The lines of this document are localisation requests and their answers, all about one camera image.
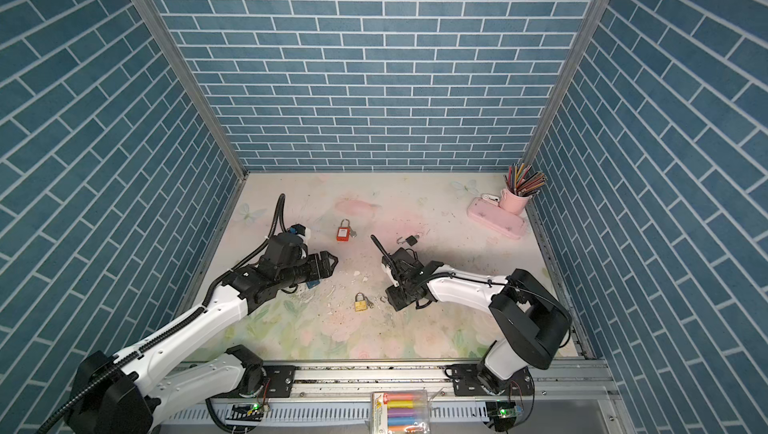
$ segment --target pink cup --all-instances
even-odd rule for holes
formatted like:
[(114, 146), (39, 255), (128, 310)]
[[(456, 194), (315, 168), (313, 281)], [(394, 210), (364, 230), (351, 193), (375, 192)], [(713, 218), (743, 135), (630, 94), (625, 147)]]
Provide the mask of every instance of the pink cup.
[(525, 209), (525, 205), (530, 198), (531, 196), (521, 198), (520, 196), (514, 195), (509, 189), (504, 188), (502, 189), (502, 198), (499, 200), (498, 206), (507, 212), (519, 216)]

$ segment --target pink pencil case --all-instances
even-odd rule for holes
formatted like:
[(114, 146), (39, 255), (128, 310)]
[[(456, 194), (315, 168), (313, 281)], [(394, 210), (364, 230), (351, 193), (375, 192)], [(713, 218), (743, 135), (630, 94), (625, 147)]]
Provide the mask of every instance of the pink pencil case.
[(520, 216), (501, 209), (496, 204), (481, 198), (475, 198), (467, 209), (467, 216), (490, 230), (510, 239), (520, 239), (525, 235), (525, 221)]

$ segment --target blue brick wall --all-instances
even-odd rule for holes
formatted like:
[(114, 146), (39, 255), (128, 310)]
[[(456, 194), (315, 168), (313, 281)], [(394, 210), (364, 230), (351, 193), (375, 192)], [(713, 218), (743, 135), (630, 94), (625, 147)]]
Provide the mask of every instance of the blue brick wall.
[(768, 0), (610, 0), (538, 162), (640, 432), (768, 432)]
[(234, 188), (129, 0), (0, 0), (0, 432), (166, 323)]
[(498, 170), (589, 0), (155, 0), (250, 170)]

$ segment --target yellow padlock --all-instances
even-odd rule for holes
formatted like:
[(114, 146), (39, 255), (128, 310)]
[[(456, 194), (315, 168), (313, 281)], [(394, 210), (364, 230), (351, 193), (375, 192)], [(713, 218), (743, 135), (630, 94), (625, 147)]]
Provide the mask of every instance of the yellow padlock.
[(366, 303), (366, 295), (363, 293), (357, 293), (355, 296), (355, 312), (359, 313), (366, 309), (368, 309), (368, 304)]

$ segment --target red padlock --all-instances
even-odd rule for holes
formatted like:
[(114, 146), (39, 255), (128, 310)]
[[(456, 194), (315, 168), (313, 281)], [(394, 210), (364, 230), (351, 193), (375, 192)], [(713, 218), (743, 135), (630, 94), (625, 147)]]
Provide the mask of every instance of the red padlock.
[(352, 228), (350, 227), (350, 220), (349, 219), (341, 219), (341, 225), (339, 226), (339, 230), (336, 232), (336, 240), (347, 242), (350, 240), (350, 231)]

